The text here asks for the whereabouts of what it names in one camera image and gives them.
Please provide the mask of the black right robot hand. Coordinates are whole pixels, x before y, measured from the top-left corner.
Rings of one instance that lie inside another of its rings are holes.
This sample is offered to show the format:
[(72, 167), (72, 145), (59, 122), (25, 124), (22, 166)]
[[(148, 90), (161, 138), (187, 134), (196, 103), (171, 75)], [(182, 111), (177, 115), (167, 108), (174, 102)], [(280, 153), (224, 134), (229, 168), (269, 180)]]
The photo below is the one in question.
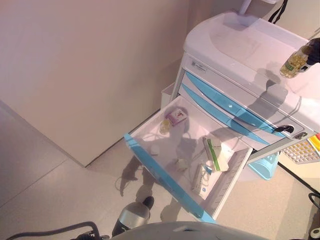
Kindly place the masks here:
[(304, 73), (313, 65), (320, 62), (320, 38), (313, 38), (305, 45), (306, 62), (300, 67), (299, 72)]

